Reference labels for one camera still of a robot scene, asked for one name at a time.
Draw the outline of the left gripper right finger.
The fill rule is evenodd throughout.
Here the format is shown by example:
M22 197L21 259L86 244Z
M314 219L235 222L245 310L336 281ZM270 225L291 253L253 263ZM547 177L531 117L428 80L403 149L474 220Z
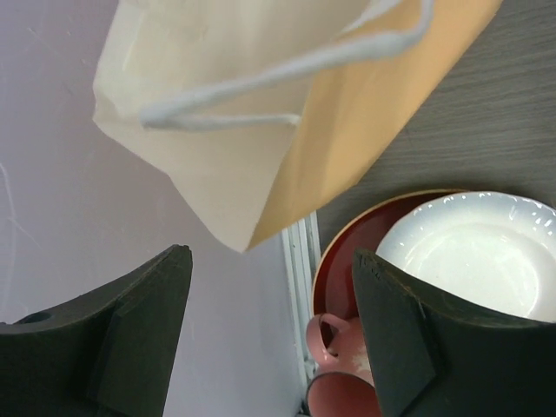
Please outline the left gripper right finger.
M473 304L361 248L352 277L384 415L554 415L552 323Z

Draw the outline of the brown paper bag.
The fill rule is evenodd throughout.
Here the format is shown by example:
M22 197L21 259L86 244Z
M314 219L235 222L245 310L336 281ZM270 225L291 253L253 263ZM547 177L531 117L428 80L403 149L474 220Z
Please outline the brown paper bag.
M94 122L242 252L355 185L497 1L121 1Z

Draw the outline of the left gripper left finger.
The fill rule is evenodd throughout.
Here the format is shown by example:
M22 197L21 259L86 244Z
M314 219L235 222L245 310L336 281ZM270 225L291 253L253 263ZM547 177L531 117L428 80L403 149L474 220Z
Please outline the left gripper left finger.
M1 326L3 416L160 416L192 278L173 245L125 276Z

